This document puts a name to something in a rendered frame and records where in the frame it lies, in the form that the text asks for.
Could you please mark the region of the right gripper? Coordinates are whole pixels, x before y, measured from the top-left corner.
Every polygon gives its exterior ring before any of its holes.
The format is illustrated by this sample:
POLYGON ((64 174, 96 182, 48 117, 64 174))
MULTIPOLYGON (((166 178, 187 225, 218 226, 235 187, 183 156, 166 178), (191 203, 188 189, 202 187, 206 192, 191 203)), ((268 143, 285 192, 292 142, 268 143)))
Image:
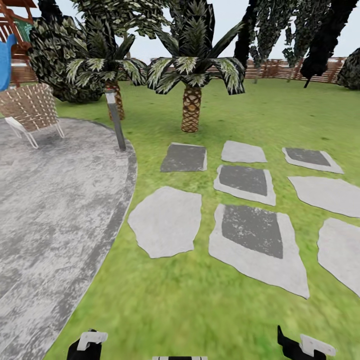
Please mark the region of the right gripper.
POLYGON ((314 356, 304 353, 300 345, 288 337, 283 335, 281 326, 277 327, 277 342, 282 345, 283 354, 292 360, 326 360, 325 354, 314 350, 314 356))

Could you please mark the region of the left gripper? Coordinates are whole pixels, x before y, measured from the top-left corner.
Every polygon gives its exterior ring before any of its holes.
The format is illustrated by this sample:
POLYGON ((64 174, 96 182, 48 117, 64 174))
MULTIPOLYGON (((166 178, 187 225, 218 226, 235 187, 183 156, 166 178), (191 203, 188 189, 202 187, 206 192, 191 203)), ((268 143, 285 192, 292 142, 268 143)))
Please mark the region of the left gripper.
POLYGON ((91 343, 83 351, 78 348, 79 343, 80 341, 73 343, 69 347, 66 360, 100 360, 102 351, 101 343, 91 343))

